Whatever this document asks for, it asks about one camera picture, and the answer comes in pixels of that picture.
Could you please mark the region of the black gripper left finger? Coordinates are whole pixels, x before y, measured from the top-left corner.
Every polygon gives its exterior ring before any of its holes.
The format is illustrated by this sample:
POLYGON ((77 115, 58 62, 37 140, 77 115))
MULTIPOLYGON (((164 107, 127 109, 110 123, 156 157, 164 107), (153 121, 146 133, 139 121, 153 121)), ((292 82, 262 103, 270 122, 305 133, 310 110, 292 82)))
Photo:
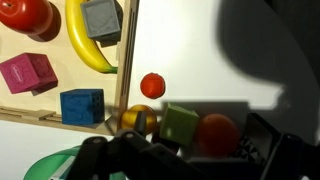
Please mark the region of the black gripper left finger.
POLYGON ((136 117, 134 130, 139 134, 145 134, 147 130, 147 113, 139 111, 136 117))

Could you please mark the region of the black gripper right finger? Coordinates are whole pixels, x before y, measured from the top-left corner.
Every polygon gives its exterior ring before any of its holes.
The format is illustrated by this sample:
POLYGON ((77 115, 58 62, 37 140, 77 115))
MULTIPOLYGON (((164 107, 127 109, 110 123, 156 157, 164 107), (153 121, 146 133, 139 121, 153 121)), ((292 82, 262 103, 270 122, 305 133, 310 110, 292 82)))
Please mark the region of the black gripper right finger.
POLYGON ((249 138, 262 158, 268 158, 281 137, 281 133, 257 113, 249 113, 244 126, 244 135, 249 138))

